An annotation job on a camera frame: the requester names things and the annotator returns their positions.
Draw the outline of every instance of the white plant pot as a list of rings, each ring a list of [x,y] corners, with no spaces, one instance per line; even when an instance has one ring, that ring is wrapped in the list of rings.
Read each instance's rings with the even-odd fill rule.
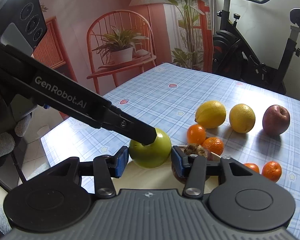
[[[115,52],[111,52],[111,59],[115,64],[132,61],[133,48],[127,48]]]

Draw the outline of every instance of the metal bolt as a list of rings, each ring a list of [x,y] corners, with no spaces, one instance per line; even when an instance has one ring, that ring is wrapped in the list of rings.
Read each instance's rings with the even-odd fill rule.
[[[98,194],[101,196],[111,196],[114,194],[114,191],[108,187],[102,187],[98,189]]]
[[[121,126],[122,128],[125,128],[126,125],[127,125],[127,122],[126,122],[126,121],[121,121],[120,126]]]
[[[186,193],[189,195],[189,196],[198,196],[201,194],[201,190],[199,190],[198,188],[196,187],[190,187],[190,188],[187,188],[186,189]]]

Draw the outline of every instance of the pink wall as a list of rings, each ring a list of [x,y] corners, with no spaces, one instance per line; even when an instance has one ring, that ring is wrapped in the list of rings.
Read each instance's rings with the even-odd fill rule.
[[[86,77],[91,74],[88,58],[86,34],[90,25],[101,15],[118,9],[129,9],[141,13],[148,18],[145,6],[129,7],[131,0],[40,0],[48,8],[43,13],[47,19],[56,16],[63,42],[68,52],[74,73],[78,82],[90,90],[95,91],[92,79]],[[169,38],[167,33],[163,5],[151,6],[154,41],[157,51],[157,63],[171,62]],[[121,72],[118,75],[120,83],[124,83],[139,74],[139,70]],[[100,93],[115,88],[112,76],[98,78]]]

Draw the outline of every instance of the yellow lemon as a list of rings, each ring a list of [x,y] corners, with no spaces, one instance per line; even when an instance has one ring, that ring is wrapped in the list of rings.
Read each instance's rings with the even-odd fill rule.
[[[226,119],[226,109],[218,101],[208,101],[198,107],[195,112],[195,121],[207,129],[216,128]]]
[[[238,104],[230,110],[229,121],[233,130],[238,133],[247,133],[253,128],[256,116],[251,107]]]

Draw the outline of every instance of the table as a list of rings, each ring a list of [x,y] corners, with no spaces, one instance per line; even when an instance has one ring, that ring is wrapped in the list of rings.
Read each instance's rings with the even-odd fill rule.
[[[172,145],[186,143],[186,131],[195,123],[194,114],[200,104],[209,100],[222,102],[227,111],[226,121],[216,129],[208,129],[207,136],[220,137],[225,144],[223,155],[241,163],[256,163],[260,170],[271,160],[281,164],[282,176],[277,183],[290,191],[296,201],[288,230],[300,239],[300,101],[168,63],[142,73],[104,97],[128,114],[164,130]],[[256,115],[256,124],[247,134],[238,134],[229,125],[229,112],[238,103],[247,104]],[[285,133],[270,138],[262,131],[262,117],[274,104],[288,109],[291,123]],[[96,156],[113,155],[121,146],[129,145],[125,136],[105,129],[96,130],[71,117],[41,140],[51,166],[71,156],[92,161]],[[92,177],[84,177],[82,186],[94,192]]]

